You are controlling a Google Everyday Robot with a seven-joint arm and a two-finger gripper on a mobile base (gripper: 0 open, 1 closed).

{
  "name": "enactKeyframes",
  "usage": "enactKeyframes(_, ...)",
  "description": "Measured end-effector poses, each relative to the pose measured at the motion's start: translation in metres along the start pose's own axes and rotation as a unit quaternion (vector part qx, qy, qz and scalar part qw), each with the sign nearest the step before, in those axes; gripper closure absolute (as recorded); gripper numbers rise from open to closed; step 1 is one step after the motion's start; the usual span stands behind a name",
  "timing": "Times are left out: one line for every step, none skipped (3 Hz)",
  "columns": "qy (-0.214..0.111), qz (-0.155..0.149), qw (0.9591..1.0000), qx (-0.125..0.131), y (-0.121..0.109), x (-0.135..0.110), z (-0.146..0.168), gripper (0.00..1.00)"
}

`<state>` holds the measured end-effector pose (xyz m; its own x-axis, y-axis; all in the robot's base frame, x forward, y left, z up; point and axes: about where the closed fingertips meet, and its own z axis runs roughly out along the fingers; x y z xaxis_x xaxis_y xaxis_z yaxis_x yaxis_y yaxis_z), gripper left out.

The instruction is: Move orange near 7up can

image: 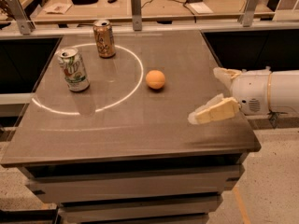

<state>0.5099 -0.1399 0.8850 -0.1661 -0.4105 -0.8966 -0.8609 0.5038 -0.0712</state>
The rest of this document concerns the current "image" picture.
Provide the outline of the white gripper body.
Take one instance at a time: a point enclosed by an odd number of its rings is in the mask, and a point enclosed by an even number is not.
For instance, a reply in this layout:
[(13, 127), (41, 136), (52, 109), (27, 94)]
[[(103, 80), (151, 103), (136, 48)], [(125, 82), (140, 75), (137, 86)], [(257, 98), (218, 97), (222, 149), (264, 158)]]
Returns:
[(240, 103), (245, 115), (262, 115), (269, 112), (268, 82), (271, 71), (268, 69), (242, 72), (233, 80), (232, 96)]

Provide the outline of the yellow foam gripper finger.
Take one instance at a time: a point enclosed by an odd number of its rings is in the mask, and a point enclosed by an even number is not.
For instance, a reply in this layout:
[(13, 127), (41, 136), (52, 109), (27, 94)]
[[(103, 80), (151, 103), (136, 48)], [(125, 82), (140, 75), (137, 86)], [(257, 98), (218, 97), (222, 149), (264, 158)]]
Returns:
[(230, 119), (239, 112), (239, 109), (239, 102), (234, 97), (224, 97), (221, 93), (190, 113), (188, 122), (198, 125), (211, 121)]
[(230, 88), (232, 86), (233, 80), (240, 76), (242, 72), (236, 69), (216, 67), (213, 69), (213, 74), (214, 77), (218, 79), (226, 88)]

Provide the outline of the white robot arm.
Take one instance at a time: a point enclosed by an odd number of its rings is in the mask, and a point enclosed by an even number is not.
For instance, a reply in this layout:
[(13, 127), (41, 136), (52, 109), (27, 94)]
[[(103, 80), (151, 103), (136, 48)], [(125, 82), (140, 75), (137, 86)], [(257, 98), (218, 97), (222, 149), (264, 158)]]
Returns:
[(198, 125), (244, 115), (299, 113), (299, 71), (241, 71), (214, 68), (214, 77), (230, 92), (214, 96), (188, 116), (190, 124)]

